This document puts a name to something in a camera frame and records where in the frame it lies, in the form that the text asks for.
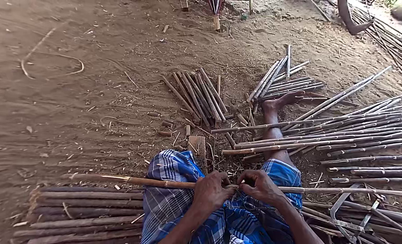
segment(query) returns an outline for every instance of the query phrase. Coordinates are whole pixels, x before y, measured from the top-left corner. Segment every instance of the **left hand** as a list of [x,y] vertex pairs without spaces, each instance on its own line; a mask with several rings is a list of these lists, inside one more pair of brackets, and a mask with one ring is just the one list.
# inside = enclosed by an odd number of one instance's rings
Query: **left hand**
[[211,172],[205,178],[199,177],[195,185],[195,196],[192,206],[200,211],[211,214],[223,206],[226,199],[234,195],[234,188],[225,189],[223,185],[229,185],[230,180],[226,172]]

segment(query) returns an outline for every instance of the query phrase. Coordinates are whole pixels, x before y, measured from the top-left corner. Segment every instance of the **wooden post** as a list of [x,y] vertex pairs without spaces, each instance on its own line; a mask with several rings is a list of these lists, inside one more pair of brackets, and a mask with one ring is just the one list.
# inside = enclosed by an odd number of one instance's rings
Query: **wooden post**
[[220,32],[219,14],[213,15],[213,26],[214,26],[215,31]]

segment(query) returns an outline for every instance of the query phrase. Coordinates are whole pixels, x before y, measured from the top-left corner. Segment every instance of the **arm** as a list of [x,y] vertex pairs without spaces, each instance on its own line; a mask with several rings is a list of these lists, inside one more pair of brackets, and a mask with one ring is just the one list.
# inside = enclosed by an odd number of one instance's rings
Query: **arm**
[[[242,183],[244,179],[252,180],[254,187]],[[266,172],[246,170],[240,175],[237,184],[247,195],[278,209],[290,227],[296,244],[323,244]]]
[[191,207],[159,244],[188,243],[192,233],[208,219],[211,213],[222,207],[227,198],[234,194],[233,188],[224,189],[222,184],[230,184],[226,172],[213,171],[205,178],[198,178]]

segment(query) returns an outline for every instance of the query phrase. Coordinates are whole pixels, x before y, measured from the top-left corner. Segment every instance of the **plaid cloth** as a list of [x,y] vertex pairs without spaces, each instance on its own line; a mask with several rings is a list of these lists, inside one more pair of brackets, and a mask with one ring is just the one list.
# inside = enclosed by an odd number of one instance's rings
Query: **plaid cloth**
[[[262,169],[278,186],[301,187],[300,171],[280,160],[270,158]],[[170,149],[151,160],[147,173],[147,178],[167,181],[196,182],[198,177],[204,174],[192,152]],[[189,209],[193,195],[192,189],[146,187],[141,243],[152,244],[163,239]],[[301,194],[285,195],[300,211]],[[209,216],[193,233],[190,243],[292,244],[294,240],[289,226],[274,207],[238,193]]]

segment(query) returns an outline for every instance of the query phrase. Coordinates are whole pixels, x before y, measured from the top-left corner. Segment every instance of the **leg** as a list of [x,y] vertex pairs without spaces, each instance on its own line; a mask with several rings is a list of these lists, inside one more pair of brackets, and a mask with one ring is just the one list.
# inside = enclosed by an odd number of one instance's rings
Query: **leg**
[[366,30],[374,22],[374,18],[372,18],[370,21],[368,21],[366,23],[356,25],[353,22],[353,20],[351,19],[351,14],[348,9],[347,0],[338,0],[338,12],[339,12],[339,16],[344,21],[345,27],[347,28],[348,32],[353,36],[357,35],[361,31]]
[[[304,91],[296,91],[288,93],[276,100],[264,101],[263,111],[264,111],[265,123],[266,124],[278,123],[279,110],[287,104],[294,104],[298,102],[300,99],[303,98],[301,96],[304,94],[305,94]],[[282,132],[280,128],[269,128],[264,133],[263,140],[273,138],[282,138]],[[269,158],[278,159],[294,167],[294,164],[291,162],[287,150],[275,150],[275,151],[264,152],[264,159],[267,161]]]

